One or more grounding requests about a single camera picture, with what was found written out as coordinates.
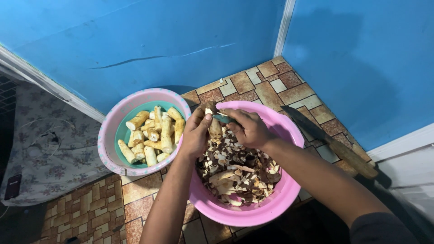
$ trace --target blue wall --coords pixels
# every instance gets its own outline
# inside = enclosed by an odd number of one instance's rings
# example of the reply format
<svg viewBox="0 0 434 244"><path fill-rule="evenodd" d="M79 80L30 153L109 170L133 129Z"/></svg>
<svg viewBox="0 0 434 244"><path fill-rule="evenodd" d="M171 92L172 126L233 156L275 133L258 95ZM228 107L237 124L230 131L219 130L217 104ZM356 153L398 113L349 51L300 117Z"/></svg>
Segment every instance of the blue wall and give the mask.
<svg viewBox="0 0 434 244"><path fill-rule="evenodd" d="M6 1L0 43L107 113L141 89L184 93L271 59L284 3Z"/></svg>
<svg viewBox="0 0 434 244"><path fill-rule="evenodd" d="M297 0L283 57L365 150L434 122L434 1Z"/></svg>

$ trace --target floor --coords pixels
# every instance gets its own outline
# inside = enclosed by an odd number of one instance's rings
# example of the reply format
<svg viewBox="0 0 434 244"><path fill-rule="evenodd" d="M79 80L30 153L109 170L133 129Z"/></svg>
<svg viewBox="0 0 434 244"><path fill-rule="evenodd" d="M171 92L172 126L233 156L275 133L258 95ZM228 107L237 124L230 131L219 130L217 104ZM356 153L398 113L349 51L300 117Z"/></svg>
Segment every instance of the floor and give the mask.
<svg viewBox="0 0 434 244"><path fill-rule="evenodd" d="M280 106L289 105L298 109L330 136L352 148L365 161L371 161L345 127L282 57L223 78L223 83L216 81L205 85L182 97L192 110L200 103L210 100L252 101L282 114L285 112ZM355 170L327 145L301 131L307 151L355 176ZM50 202L44 232L41 240L35 243L63 243L66 238L77 236L82 243L88 244L138 244L142 226L168 169L169 167L164 168L146 177L111 175ZM302 189L293 208L311 199L309 193ZM238 228L219 224L199 213L188 202L179 243L231 243L259 227Z"/></svg>

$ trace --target phone screen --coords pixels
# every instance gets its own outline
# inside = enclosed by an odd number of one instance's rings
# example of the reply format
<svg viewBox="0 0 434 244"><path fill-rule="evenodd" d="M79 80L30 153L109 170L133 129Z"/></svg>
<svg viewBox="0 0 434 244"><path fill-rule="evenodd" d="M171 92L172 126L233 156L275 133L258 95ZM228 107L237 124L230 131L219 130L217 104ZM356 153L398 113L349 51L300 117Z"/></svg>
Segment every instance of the phone screen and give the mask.
<svg viewBox="0 0 434 244"><path fill-rule="evenodd" d="M4 195L5 200L16 198L20 195L21 178L22 175L15 175L7 180L6 193Z"/></svg>

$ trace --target floral bedsheet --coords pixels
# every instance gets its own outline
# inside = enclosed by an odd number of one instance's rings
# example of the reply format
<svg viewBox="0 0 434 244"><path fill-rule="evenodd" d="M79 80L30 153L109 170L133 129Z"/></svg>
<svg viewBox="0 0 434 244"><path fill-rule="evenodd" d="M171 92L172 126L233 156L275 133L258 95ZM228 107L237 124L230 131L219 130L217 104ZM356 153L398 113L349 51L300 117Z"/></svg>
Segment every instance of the floral bedsheet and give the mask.
<svg viewBox="0 0 434 244"><path fill-rule="evenodd" d="M98 155L100 126L38 86L20 84L16 88L13 147L0 187L1 202L7 206L35 205L111 173ZM60 142L57 150L48 148L54 137ZM44 154L31 157L28 148L32 145ZM4 200L8 179L19 174L20 195Z"/></svg>

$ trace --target pink basin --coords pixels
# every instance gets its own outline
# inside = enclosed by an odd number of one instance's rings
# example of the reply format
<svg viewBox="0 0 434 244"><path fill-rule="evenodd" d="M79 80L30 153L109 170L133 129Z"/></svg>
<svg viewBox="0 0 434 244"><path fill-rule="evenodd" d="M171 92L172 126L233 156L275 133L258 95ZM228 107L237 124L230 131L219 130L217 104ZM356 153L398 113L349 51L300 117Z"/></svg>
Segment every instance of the pink basin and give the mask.
<svg viewBox="0 0 434 244"><path fill-rule="evenodd" d="M303 147L304 139L297 126L287 116L264 105L246 101L231 101L217 104L217 108L257 112L273 133L288 142ZM282 170L282 179L276 184L274 193L263 202L241 207L224 205L204 187L194 171L189 199L202 214L218 223L248 227L264 224L281 215L294 202L299 191L300 185Z"/></svg>

